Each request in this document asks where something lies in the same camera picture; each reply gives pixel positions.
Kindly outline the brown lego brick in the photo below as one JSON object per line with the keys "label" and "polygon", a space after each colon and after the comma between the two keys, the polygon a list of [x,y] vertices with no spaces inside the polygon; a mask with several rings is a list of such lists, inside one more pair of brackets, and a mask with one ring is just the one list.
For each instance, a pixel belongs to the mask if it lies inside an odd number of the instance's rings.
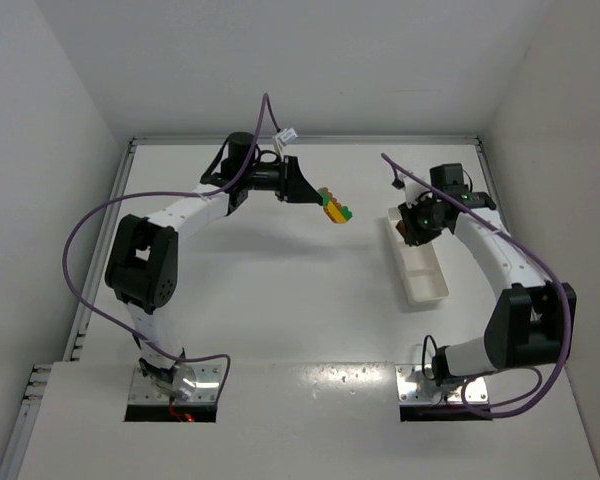
{"label": "brown lego brick", "polygon": [[317,190],[317,192],[321,197],[321,202],[322,202],[323,206],[326,206],[329,203],[337,202],[337,199],[334,197],[333,193],[327,187],[319,188]]}

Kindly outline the yellow lego brick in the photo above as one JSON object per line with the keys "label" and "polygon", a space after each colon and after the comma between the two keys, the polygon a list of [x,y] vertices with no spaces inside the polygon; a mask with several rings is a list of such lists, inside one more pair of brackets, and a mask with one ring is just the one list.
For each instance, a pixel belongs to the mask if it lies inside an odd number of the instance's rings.
{"label": "yellow lego brick", "polygon": [[345,215],[345,211],[342,206],[338,206],[332,201],[328,201],[323,206],[323,211],[327,217],[335,224],[345,224],[348,222],[348,218]]}

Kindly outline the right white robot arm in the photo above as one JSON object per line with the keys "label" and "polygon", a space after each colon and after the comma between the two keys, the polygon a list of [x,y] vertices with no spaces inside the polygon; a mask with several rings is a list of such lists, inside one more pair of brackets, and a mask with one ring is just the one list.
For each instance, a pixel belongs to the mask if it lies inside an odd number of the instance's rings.
{"label": "right white robot arm", "polygon": [[496,297],[482,336],[438,346],[431,359],[433,381],[442,385],[483,374],[554,364],[568,358],[576,294],[546,265],[516,242],[494,200],[465,181],[458,163],[431,168],[430,184],[399,205],[397,232],[410,247],[422,247],[443,232],[471,253]]}

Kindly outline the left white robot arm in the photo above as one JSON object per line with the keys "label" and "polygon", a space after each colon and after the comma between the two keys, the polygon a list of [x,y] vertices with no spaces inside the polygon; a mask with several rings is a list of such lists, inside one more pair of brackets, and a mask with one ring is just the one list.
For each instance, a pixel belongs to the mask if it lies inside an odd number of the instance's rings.
{"label": "left white robot arm", "polygon": [[284,148],[297,134],[287,128],[273,138],[274,159],[262,161],[254,135],[230,134],[204,171],[191,196],[139,217],[124,216],[117,227],[105,269],[105,283],[129,313],[141,350],[143,375],[171,399],[195,389],[194,371],[166,308],[178,281],[179,248],[210,223],[231,215],[252,190],[271,191],[291,204],[322,202]]}

